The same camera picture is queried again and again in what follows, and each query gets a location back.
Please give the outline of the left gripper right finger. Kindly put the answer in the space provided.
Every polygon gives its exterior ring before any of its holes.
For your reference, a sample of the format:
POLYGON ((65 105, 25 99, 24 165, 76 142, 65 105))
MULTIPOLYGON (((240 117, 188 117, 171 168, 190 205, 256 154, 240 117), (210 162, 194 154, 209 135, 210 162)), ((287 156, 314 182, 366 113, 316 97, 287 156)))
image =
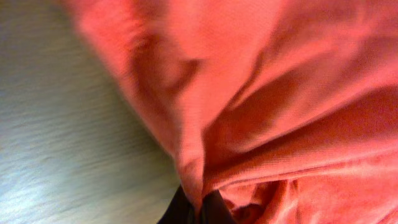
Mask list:
POLYGON ((218 190, 203 199, 199 224, 237 224, 218 190))

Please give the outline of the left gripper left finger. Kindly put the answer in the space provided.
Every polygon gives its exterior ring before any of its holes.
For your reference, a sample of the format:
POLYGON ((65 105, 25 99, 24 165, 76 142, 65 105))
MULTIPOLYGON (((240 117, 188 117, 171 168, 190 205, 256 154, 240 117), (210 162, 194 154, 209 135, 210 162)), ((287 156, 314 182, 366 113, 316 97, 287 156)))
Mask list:
POLYGON ((157 224, 196 224, 195 211, 181 186, 157 224))

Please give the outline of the orange printed t-shirt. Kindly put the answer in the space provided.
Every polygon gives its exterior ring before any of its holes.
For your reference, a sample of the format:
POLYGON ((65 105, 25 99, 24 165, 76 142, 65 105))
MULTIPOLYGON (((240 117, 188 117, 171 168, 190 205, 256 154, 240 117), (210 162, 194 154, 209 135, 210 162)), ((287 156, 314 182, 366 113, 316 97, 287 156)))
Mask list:
POLYGON ((397 2, 65 1, 175 164, 237 223, 397 222, 397 2))

